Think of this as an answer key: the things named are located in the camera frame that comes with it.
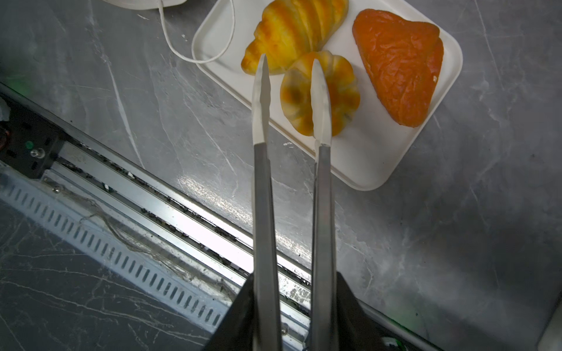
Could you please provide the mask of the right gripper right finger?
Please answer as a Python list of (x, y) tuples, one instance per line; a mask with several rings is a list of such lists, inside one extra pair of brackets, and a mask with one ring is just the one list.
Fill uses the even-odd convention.
[(336, 304), (339, 350), (386, 350), (381, 334), (340, 272), (337, 272)]

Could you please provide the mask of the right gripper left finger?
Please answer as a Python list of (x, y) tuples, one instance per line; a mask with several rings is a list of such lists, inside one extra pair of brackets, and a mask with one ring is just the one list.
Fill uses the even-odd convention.
[(252, 350), (254, 317), (254, 275), (251, 274), (203, 350)]

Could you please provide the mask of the steel tongs white tips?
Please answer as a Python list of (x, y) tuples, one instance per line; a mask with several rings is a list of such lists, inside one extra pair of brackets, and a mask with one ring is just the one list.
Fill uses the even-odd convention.
[[(311, 105), (316, 146), (313, 206), (311, 350), (338, 350), (335, 215), (332, 195), (332, 109), (319, 60), (312, 65)], [(281, 316), (271, 165), (267, 150), (271, 83), (266, 56), (258, 63), (252, 99), (255, 350), (281, 350)]]

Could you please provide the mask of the round striped fake bun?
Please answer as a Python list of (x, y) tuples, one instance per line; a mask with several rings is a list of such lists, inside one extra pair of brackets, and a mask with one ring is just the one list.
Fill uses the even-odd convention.
[(313, 62), (321, 63), (332, 108), (332, 135), (339, 135), (353, 120), (361, 101), (351, 63), (329, 51), (310, 52), (296, 60), (285, 73), (280, 88), (280, 103), (285, 118), (305, 136), (313, 135), (311, 82)]

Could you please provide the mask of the orange triangular fake bread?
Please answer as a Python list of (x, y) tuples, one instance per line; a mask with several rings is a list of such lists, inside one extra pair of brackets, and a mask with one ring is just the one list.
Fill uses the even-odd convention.
[(406, 127), (422, 125), (443, 64), (440, 29), (366, 9), (355, 18), (352, 32), (377, 97), (392, 119)]

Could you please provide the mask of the yellow fake croissant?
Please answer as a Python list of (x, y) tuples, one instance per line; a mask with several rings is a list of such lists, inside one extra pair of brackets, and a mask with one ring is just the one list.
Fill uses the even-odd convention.
[(241, 60), (255, 75), (263, 55), (272, 75), (285, 73), (303, 55), (320, 51), (347, 17), (348, 0), (277, 0), (268, 4)]

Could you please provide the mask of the red white paper bag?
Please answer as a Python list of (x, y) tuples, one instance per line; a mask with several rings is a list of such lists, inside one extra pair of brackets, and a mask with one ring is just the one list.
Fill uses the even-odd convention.
[(231, 47), (237, 26), (236, 4), (229, 1), (227, 7), (230, 9), (230, 15), (227, 29), (219, 39), (221, 46), (215, 48), (211, 54), (196, 58), (193, 44), (205, 18), (197, 18), (200, 14), (198, 10), (193, 16), (189, 15), (192, 7), (187, 1), (109, 1), (108, 4), (139, 13), (157, 11), (166, 45), (175, 56), (190, 64), (209, 64), (220, 59)]

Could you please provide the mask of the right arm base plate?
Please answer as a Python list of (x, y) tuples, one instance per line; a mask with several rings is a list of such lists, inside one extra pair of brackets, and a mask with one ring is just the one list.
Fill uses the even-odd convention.
[(7, 120), (1, 122), (1, 161), (27, 178), (41, 178), (69, 135), (5, 94), (1, 106), (9, 109)]

